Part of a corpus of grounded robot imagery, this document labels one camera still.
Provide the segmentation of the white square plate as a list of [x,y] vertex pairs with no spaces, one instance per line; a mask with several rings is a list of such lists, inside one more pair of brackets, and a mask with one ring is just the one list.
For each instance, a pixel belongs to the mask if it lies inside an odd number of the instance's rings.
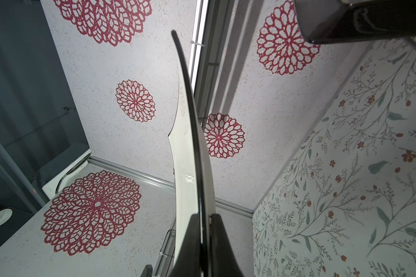
[[179,254],[190,217],[199,215],[200,267],[208,270],[210,263],[209,206],[206,204],[204,164],[199,137],[200,125],[196,115],[193,90],[183,49],[175,30],[171,36],[179,62],[179,93],[176,117],[168,136],[174,165],[176,190],[176,254]]

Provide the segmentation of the black square floral plate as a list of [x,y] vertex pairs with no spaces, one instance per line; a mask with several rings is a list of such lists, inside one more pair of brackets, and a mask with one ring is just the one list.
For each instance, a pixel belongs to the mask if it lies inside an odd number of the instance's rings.
[[295,1],[303,38],[315,45],[416,36],[416,1]]

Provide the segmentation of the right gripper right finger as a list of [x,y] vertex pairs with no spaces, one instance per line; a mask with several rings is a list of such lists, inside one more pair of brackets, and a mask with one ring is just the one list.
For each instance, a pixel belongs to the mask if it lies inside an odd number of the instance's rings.
[[233,254],[220,214],[211,215],[210,234],[213,277],[244,277]]

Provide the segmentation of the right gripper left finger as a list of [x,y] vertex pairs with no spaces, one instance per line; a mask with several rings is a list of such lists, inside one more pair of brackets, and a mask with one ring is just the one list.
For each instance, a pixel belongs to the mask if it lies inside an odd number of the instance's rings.
[[199,215],[193,214],[190,217],[184,240],[170,277],[200,276],[200,234]]

